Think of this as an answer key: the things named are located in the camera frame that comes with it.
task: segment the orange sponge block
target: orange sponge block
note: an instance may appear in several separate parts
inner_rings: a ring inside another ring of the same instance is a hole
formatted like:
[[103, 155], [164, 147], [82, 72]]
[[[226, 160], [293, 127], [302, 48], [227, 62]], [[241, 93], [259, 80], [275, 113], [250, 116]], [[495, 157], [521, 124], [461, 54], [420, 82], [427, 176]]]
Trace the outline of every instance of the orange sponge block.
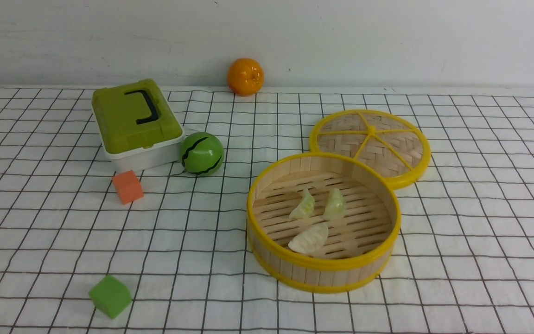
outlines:
[[113, 184], [121, 203], [124, 205], [144, 196], [144, 190], [141, 188], [140, 180], [134, 171], [115, 175]]

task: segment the bamboo steamer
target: bamboo steamer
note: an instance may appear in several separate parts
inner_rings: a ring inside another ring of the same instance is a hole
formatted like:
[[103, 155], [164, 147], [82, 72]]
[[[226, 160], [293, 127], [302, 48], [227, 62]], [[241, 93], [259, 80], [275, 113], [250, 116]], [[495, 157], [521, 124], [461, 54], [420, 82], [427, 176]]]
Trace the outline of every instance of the bamboo steamer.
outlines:
[[415, 183], [432, 154], [423, 133], [411, 123], [377, 110], [337, 112], [314, 125], [311, 152], [328, 152], [355, 159], [374, 169], [390, 188]]
[[[307, 188], [314, 213], [288, 215]], [[329, 237], [314, 254], [291, 251], [288, 242], [321, 215], [329, 190], [341, 190], [347, 202], [343, 218], [328, 221]], [[386, 266], [401, 228], [399, 202], [378, 173], [339, 154], [307, 153], [270, 165], [248, 193], [248, 241], [255, 258], [273, 277], [291, 287], [317, 293], [353, 290]]]

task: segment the yellow plastic frame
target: yellow plastic frame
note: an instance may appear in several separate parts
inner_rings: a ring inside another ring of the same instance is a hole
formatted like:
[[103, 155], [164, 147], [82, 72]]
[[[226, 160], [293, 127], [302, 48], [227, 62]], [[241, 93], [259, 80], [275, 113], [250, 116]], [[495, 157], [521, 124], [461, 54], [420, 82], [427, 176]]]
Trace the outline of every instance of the yellow plastic frame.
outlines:
[[[327, 124], [329, 121], [333, 120], [334, 118], [337, 118], [339, 116], [348, 115], [348, 114], [357, 114], [360, 118], [362, 118], [362, 121], [364, 122], [364, 125], [366, 126], [366, 130], [364, 131], [334, 131], [334, 132], [321, 132], [322, 127]], [[364, 118], [362, 114], [369, 114], [369, 115], [377, 115], [377, 116], [384, 116], [387, 118], [390, 118], [391, 120], [397, 121], [408, 127], [408, 129], [390, 129], [390, 130], [379, 130], [374, 131], [372, 133], [372, 127], [368, 125], [368, 122]], [[415, 135], [417, 135], [418, 139], [420, 140], [423, 148], [422, 157], [420, 163], [416, 167], [411, 167], [409, 164], [406, 163], [406, 161], [401, 157], [401, 155], [397, 154], [395, 150], [389, 146], [384, 140], [382, 140], [380, 137], [378, 137], [377, 133], [393, 133], [393, 132], [413, 132]], [[428, 140], [426, 139], [426, 136], [418, 129], [417, 127], [413, 126], [413, 124], [405, 121], [404, 119], [394, 116], [392, 114], [389, 114], [388, 112], [381, 112], [377, 110], [370, 110], [370, 109], [351, 109], [351, 110], [344, 110], [341, 112], [336, 112], [334, 114], [331, 114], [327, 117], [324, 117], [322, 120], [318, 121], [316, 125], [314, 125], [314, 128], [312, 129], [312, 132], [310, 133], [309, 137], [309, 148], [310, 152], [320, 152], [320, 148], [318, 148], [318, 136], [319, 135], [334, 135], [334, 134], [348, 134], [348, 133], [354, 133], [354, 134], [362, 134], [366, 135], [366, 139], [362, 143], [362, 146], [358, 150], [357, 154], [354, 156], [354, 158], [351, 158], [352, 160], [355, 160], [360, 165], [365, 165], [365, 163], [362, 163], [358, 159], [356, 159], [356, 156], [360, 154], [362, 149], [365, 146], [365, 143], [368, 139], [371, 137], [376, 138], [380, 142], [382, 142], [385, 146], [387, 146], [393, 154], [399, 158], [405, 164], [410, 171], [399, 175], [398, 177], [392, 177], [392, 178], [383, 178], [384, 182], [386, 182], [390, 188], [393, 190], [398, 190], [401, 188], [405, 188], [406, 186], [410, 186], [411, 184], [415, 183], [417, 180], [419, 180], [422, 175], [426, 172], [426, 169], [428, 169], [428, 165], [430, 164], [430, 160], [432, 158], [432, 150], [430, 149], [430, 144], [428, 143]]]
[[[351, 163], [354, 163], [358, 165], [360, 168], [365, 169], [366, 171], [370, 172], [375, 178], [381, 181], [381, 183], [386, 187], [386, 190], [388, 190], [389, 194], [392, 196], [393, 204], [396, 207], [396, 222], [395, 225], [390, 232], [390, 235], [386, 240], [383, 241], [381, 245], [376, 247], [375, 249], [362, 254], [357, 257], [352, 258], [343, 258], [339, 260], [330, 260], [330, 259], [324, 259], [324, 258], [312, 258], [305, 256], [303, 254], [299, 254], [287, 249], [284, 249], [284, 247], [278, 245], [275, 241], [273, 241], [270, 237], [267, 236], [267, 234], [261, 229], [259, 226], [259, 223], [257, 222], [256, 218], [254, 217], [253, 213], [253, 196], [254, 192], [256, 192], [256, 186], [258, 182], [265, 177], [269, 171], [277, 167], [278, 165], [284, 163], [285, 161], [290, 161], [293, 159], [299, 159], [303, 157], [312, 157], [312, 156], [322, 156], [327, 158], [334, 158], [334, 159], [341, 159], [344, 161], [349, 161]], [[276, 163], [271, 164], [269, 167], [267, 167], [262, 173], [259, 174], [259, 176], [254, 180], [250, 190], [248, 191], [248, 199], [246, 201], [246, 212], [247, 212], [247, 228], [250, 229], [251, 233], [254, 233], [256, 236], [256, 239], [263, 244], [269, 251], [276, 256], [278, 256], [282, 260], [286, 260], [292, 264], [296, 264], [298, 266], [302, 266], [309, 269], [315, 269], [315, 270], [324, 270], [324, 271], [333, 271], [333, 270], [351, 270], [356, 268], [362, 268], [363, 266], [367, 266], [369, 264], [372, 264], [376, 260], [378, 260], [383, 254], [386, 254], [386, 252], [392, 251], [392, 248], [394, 247], [394, 242], [396, 241], [397, 237], [399, 236], [399, 231], [401, 230], [401, 209], [399, 206], [399, 201], [394, 194], [394, 191], [388, 186], [388, 183], [380, 177], [378, 173], [376, 173], [371, 167], [368, 167], [367, 165], [363, 163], [358, 163], [355, 159], [348, 158], [346, 156], [342, 156], [339, 154], [329, 154], [324, 152], [309, 152], [305, 154], [295, 154], [292, 156], [288, 156], [287, 158], [281, 159], [277, 161]], [[286, 285], [290, 285], [290, 287], [299, 289], [299, 290], [305, 290], [309, 292], [319, 293], [319, 294], [333, 294], [333, 293], [339, 293], [339, 292], [346, 292], [350, 290], [354, 290], [356, 288], [362, 287], [363, 285], [369, 283], [372, 281], [379, 273], [384, 269], [386, 266], [387, 261], [382, 264], [380, 269], [375, 272], [373, 275], [367, 277], [367, 279], [364, 279], [363, 281], [360, 281], [358, 283], [350, 284], [350, 285], [343, 285], [339, 287], [321, 287], [317, 285], [307, 285], [304, 283], [299, 283], [296, 281], [293, 281], [291, 279], [288, 279], [286, 277], [283, 277], [282, 275], [276, 273], [273, 269], [271, 269], [265, 261], [257, 254], [257, 252], [254, 250], [254, 247], [252, 247], [252, 243], [249, 242], [251, 245], [251, 250], [253, 251], [254, 257], [257, 259], [261, 267], [267, 271], [270, 275], [281, 281], [282, 283], [285, 283]]]

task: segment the box lid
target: box lid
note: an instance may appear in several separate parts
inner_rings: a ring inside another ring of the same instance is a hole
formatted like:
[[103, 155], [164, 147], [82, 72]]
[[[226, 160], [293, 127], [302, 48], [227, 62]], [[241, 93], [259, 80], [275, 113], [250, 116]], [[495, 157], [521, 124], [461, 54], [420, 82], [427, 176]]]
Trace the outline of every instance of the box lid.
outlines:
[[154, 80], [102, 88], [92, 108], [106, 151], [120, 154], [150, 148], [182, 135], [182, 128]]
[[423, 133], [402, 118], [377, 110], [345, 110], [325, 117], [310, 133], [312, 152], [355, 159], [399, 189], [416, 182], [432, 154]]

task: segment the green ball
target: green ball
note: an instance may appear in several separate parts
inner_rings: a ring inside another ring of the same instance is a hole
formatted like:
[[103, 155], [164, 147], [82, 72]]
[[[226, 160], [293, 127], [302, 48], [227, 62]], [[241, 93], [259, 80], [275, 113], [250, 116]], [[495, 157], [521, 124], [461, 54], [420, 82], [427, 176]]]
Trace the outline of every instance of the green ball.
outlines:
[[224, 161], [224, 146], [216, 136], [197, 132], [180, 146], [180, 163], [185, 171], [206, 177], [217, 171]]

